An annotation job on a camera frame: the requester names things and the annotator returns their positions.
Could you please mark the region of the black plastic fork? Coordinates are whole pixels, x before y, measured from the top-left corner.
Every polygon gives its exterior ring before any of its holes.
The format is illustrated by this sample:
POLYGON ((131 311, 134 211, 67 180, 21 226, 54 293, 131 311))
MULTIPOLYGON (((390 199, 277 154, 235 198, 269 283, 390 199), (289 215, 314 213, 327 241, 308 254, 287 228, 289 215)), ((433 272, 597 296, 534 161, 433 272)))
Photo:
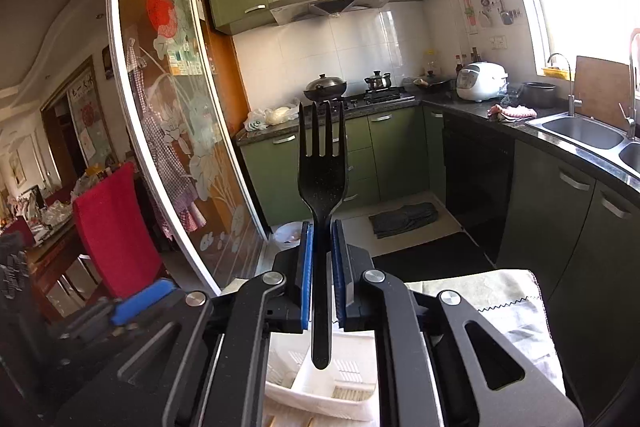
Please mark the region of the black plastic fork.
POLYGON ((298 191, 312 214, 311 360, 316 369, 326 369, 332 353, 331 219, 347 190, 346 126, 343 104, 337 128, 329 102, 312 103, 310 113, 310 135, 305 117, 299 117, 298 191))

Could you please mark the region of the white patterned tablecloth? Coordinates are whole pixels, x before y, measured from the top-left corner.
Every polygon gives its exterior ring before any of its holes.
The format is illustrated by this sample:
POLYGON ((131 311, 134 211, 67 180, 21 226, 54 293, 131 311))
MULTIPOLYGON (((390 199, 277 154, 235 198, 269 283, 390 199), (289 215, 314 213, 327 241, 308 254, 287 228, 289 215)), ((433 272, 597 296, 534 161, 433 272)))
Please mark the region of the white patterned tablecloth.
MULTIPOLYGON (((544 300, 534 274, 528 270, 500 269, 411 282, 412 291, 431 297, 441 291, 457 291, 473 308, 508 338, 559 389, 563 374, 549 331, 544 300)), ((349 421, 287 407, 265 395, 265 426, 377 426, 380 420, 349 421)))

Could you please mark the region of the white plastic utensil organizer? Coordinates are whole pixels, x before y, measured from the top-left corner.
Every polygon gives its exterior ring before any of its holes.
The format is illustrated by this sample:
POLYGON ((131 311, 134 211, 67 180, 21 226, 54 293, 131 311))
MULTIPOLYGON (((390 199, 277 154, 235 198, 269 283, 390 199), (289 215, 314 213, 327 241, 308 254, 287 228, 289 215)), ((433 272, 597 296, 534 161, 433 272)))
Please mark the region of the white plastic utensil organizer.
POLYGON ((332 359, 325 369, 311 360, 311 335, 271 336, 265 395, 287 407, 349 421, 378 418, 378 369, 371 332, 332 337, 332 359))

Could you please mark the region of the dark floor mat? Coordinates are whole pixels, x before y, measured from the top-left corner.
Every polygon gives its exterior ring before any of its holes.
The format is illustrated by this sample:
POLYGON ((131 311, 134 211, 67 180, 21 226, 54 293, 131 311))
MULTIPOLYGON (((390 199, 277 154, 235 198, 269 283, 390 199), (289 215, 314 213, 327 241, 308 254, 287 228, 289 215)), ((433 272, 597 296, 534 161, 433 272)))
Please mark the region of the dark floor mat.
POLYGON ((386 239, 430 225, 437 221, 438 217, 439 212, 431 202, 420 202, 378 213, 370 216, 369 221, 375 236, 378 239, 386 239))

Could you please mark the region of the red chair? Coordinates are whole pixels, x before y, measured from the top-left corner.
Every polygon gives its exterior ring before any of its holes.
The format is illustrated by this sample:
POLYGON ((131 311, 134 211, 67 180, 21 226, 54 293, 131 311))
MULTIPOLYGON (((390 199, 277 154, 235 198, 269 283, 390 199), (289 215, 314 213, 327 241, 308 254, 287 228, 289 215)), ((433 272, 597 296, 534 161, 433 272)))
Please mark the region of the red chair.
POLYGON ((163 261, 144 223, 130 162, 75 198, 73 213, 85 251, 111 296, 129 298, 162 275, 163 261))

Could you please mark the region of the green lower cabinets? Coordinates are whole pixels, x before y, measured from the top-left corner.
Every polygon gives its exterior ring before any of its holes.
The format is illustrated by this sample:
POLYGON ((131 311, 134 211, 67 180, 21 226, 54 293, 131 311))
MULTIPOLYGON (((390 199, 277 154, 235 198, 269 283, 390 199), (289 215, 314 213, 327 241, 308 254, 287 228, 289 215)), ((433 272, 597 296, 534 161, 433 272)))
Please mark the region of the green lower cabinets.
POLYGON ((570 395, 590 426, 639 421, 639 178, 526 124, 465 105, 352 113, 349 199, 436 187, 498 268, 532 271, 570 395))

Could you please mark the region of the glass sliding door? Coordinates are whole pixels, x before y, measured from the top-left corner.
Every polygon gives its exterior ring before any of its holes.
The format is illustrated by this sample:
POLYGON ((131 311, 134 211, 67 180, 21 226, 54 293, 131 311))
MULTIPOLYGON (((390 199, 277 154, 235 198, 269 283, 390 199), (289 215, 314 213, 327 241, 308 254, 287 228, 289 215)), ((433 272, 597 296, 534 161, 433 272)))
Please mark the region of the glass sliding door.
POLYGON ((106 0, 116 86, 160 228, 196 285, 254 275, 265 232, 243 179, 209 52, 205 0, 106 0))

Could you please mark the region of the white plastic bags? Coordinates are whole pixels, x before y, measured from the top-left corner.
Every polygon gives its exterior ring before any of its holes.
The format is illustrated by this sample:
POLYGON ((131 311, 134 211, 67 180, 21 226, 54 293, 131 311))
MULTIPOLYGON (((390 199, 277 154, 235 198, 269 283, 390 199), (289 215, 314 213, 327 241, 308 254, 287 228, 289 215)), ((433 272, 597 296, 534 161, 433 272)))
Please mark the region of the white plastic bags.
POLYGON ((269 127, 285 124, 298 117, 298 106, 288 104, 277 108, 253 109, 248 113, 244 121, 244 129, 247 132, 262 131, 269 127))

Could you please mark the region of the pink dish cloth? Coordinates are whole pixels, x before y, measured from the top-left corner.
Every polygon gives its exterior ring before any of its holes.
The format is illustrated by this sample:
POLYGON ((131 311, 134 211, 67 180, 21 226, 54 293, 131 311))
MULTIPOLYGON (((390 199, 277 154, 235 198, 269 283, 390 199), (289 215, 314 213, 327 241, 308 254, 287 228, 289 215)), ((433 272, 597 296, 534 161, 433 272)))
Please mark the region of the pink dish cloth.
POLYGON ((523 121, 538 117, 535 109, 519 106, 501 106, 495 104, 488 109, 487 117, 496 121, 523 121))

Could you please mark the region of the steel double sink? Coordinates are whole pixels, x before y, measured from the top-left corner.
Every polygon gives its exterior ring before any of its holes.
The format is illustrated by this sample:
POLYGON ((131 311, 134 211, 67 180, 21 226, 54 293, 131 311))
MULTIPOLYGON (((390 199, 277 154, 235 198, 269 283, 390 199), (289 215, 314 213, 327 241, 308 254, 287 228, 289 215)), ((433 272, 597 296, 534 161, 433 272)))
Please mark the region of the steel double sink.
POLYGON ((538 132, 573 144, 606 160, 634 178, 639 178, 639 141, 629 139, 623 131, 593 118, 567 113, 526 121, 538 132))

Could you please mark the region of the white rice cooker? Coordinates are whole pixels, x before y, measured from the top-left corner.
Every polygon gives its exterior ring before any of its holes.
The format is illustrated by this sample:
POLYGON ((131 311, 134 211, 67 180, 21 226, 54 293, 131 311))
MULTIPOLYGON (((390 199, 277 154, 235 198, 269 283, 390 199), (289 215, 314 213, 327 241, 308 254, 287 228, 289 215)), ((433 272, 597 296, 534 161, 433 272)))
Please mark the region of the white rice cooker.
POLYGON ((506 95, 508 73, 499 64, 475 62, 464 66, 457 75, 457 96, 470 102, 485 102, 506 95))

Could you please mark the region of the black pot on counter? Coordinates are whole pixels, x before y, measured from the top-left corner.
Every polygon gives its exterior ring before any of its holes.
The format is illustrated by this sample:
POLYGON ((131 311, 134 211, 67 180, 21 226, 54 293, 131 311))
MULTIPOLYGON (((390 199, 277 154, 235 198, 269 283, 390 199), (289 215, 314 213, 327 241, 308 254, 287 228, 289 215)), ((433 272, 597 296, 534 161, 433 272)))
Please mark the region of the black pot on counter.
POLYGON ((526 82, 518 99, 527 107, 551 108, 556 102, 556 87, 548 82, 526 82))

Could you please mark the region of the small steel pot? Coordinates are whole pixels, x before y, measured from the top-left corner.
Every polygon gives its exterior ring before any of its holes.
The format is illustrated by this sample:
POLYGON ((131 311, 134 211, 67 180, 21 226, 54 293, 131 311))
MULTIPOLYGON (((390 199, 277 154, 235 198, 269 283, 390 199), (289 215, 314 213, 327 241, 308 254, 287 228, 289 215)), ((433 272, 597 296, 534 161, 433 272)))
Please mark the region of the small steel pot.
POLYGON ((392 78, 389 72, 381 72, 375 70, 373 75, 364 80, 371 91, 382 91, 390 89, 393 86, 392 78))

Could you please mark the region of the chrome faucet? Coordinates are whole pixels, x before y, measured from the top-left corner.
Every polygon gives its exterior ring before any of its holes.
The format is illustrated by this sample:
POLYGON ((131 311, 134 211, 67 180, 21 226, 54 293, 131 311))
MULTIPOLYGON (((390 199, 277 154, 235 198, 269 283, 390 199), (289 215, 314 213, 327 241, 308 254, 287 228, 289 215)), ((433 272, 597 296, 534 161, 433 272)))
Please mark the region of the chrome faucet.
POLYGON ((559 58, 566 65, 568 82, 568 115, 570 115, 570 117, 574 117, 576 115, 576 109, 582 106, 582 101, 580 101, 579 98, 576 98, 575 95, 575 80, 572 71, 572 64, 570 64, 570 60, 560 52, 551 53, 547 58, 547 64, 550 65, 555 58, 559 58))

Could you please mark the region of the wooden cutting board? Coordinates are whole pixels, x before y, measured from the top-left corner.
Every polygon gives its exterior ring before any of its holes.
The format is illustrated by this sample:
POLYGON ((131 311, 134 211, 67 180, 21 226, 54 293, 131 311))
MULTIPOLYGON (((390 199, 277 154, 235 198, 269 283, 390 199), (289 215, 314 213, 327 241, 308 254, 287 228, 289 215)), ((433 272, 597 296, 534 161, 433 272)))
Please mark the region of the wooden cutting board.
POLYGON ((620 130, 628 129, 630 115, 629 66, 578 55, 574 76, 577 114, 592 117, 620 130))

